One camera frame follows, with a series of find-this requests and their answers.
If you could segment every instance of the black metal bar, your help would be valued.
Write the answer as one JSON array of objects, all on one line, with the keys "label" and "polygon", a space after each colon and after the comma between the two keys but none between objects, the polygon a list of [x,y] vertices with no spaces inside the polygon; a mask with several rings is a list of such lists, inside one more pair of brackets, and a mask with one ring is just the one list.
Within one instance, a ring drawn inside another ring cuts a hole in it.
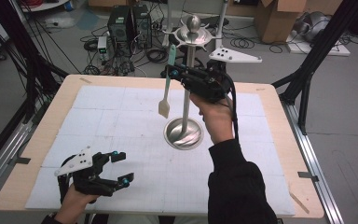
[{"label": "black metal bar", "polygon": [[39,80],[43,91],[57,91],[57,81],[52,76],[49,66],[40,60],[40,53],[34,41],[28,35],[17,11],[9,0],[0,0],[0,23],[21,56],[33,65],[33,73],[27,74],[27,76],[35,76]]},{"label": "black metal bar", "polygon": [[4,130],[0,133],[0,150],[6,143],[7,139],[12,135],[17,125],[19,125],[21,119],[24,117],[27,104],[28,103],[25,100],[20,106],[20,108],[17,110],[17,112],[14,114],[13,118],[8,122]]},{"label": "black metal bar", "polygon": [[50,63],[45,58],[42,58],[42,57],[40,57],[40,58],[41,58],[43,64],[46,65],[51,70],[51,72],[57,74],[59,77],[65,78],[65,77],[69,76],[69,73],[63,71],[61,68],[59,68],[56,65]]},{"label": "black metal bar", "polygon": [[288,77],[272,83],[275,88],[289,83],[286,90],[280,95],[281,100],[289,105],[293,105],[297,96],[302,92],[298,125],[303,134],[307,134],[305,125],[311,79],[324,58],[351,24],[356,14],[358,14],[358,0],[344,0],[298,70]]}]

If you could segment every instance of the hand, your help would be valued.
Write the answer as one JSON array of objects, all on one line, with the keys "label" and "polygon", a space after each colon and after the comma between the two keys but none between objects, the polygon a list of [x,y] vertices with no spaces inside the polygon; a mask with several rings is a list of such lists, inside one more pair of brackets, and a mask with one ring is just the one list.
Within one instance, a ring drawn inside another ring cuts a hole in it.
[{"label": "hand", "polygon": [[86,205],[99,197],[100,195],[80,193],[75,190],[75,186],[72,184],[63,199],[60,211],[54,219],[63,224],[76,223],[77,219],[84,212]]},{"label": "hand", "polygon": [[200,109],[200,115],[204,117],[206,129],[214,144],[234,138],[227,100],[212,104],[194,93],[190,94],[190,100]]}]

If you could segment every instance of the cuff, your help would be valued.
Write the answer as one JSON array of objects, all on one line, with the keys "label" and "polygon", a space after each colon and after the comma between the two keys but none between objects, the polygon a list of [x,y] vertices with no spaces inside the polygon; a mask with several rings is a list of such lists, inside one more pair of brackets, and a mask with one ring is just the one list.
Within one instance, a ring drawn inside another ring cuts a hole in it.
[{"label": "cuff", "polygon": [[230,139],[209,148],[212,157],[214,170],[220,170],[229,166],[236,166],[245,162],[240,143],[235,139]]},{"label": "cuff", "polygon": [[55,218],[57,213],[51,213],[48,216],[45,216],[45,219],[43,219],[42,224],[62,224],[61,222],[57,221]]}]

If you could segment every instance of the white spatula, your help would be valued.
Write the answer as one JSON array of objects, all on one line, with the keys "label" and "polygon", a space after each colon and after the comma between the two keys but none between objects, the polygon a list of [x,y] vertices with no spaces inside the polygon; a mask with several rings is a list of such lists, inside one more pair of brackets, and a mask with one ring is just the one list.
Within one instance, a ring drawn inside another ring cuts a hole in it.
[{"label": "white spatula", "polygon": [[[170,65],[174,65],[175,63],[175,58],[176,58],[176,46],[175,45],[171,45],[170,46],[170,55],[168,57],[168,64]],[[162,99],[162,101],[160,101],[158,103],[158,113],[162,116],[164,116],[164,118],[168,118],[168,115],[170,114],[170,104],[168,104],[168,90],[170,89],[170,83],[171,83],[171,79],[170,76],[168,74],[168,69],[167,69],[167,74],[166,74],[166,79],[165,79],[165,92],[164,92],[164,98]]]}]

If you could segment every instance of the black jacket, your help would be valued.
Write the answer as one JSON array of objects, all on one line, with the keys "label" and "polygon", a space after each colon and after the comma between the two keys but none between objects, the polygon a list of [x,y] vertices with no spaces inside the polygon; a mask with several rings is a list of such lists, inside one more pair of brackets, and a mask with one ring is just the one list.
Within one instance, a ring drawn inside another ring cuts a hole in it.
[{"label": "black jacket", "polygon": [[[209,176],[209,224],[276,224],[267,203],[266,186],[257,165],[247,161],[232,139],[209,148],[213,172]],[[42,224],[60,224],[47,216]]]}]

